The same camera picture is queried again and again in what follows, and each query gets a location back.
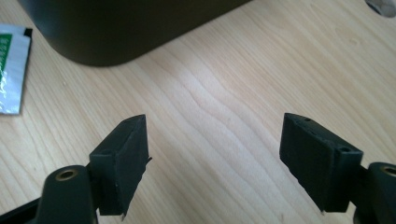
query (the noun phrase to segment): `white packet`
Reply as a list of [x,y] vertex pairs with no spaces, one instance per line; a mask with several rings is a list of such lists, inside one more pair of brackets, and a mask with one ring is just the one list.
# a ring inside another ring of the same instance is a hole
[[32,29],[0,24],[0,114],[19,114]]

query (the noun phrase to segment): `small hole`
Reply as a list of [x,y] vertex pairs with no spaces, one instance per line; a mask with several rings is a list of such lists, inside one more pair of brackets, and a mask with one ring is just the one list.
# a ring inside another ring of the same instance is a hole
[[340,150],[343,151],[343,152],[350,152],[351,151],[351,149],[347,148],[347,147],[341,147]]
[[56,180],[65,181],[75,177],[78,174],[77,170],[65,170],[56,175]]
[[383,17],[393,18],[396,16],[396,6],[393,0],[364,0],[367,6]]
[[385,167],[382,167],[382,171],[384,171],[388,175],[396,177],[396,168],[385,166]]

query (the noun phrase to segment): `wood grain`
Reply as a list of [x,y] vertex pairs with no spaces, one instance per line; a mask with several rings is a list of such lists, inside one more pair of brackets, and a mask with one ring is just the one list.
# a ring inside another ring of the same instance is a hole
[[[15,1],[0,22],[34,27]],[[352,223],[322,215],[278,157],[283,114],[396,162],[396,19],[360,1],[256,0],[123,65],[70,62],[34,30],[19,116],[0,117],[0,213],[148,117],[153,161],[124,223]],[[100,223],[120,223],[100,217]]]

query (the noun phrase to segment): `black clamp jaw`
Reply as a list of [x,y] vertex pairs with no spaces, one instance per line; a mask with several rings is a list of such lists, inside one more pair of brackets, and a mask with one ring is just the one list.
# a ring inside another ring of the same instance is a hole
[[396,223],[396,166],[361,166],[363,152],[312,119],[285,114],[280,159],[320,211],[345,213],[355,224]]
[[121,122],[90,154],[84,167],[50,174],[41,198],[0,216],[0,223],[98,223],[102,216],[125,216],[150,161],[146,116]]

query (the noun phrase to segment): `wooden table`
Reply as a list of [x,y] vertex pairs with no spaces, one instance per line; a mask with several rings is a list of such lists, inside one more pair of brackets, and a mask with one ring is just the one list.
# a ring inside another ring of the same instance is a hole
[[[34,27],[16,1],[0,22]],[[0,213],[146,114],[153,161],[124,223],[352,223],[322,215],[278,156],[285,112],[396,162],[396,19],[363,0],[256,0],[123,65],[95,68],[34,30],[19,116],[0,117]],[[100,217],[100,223],[120,223]]]

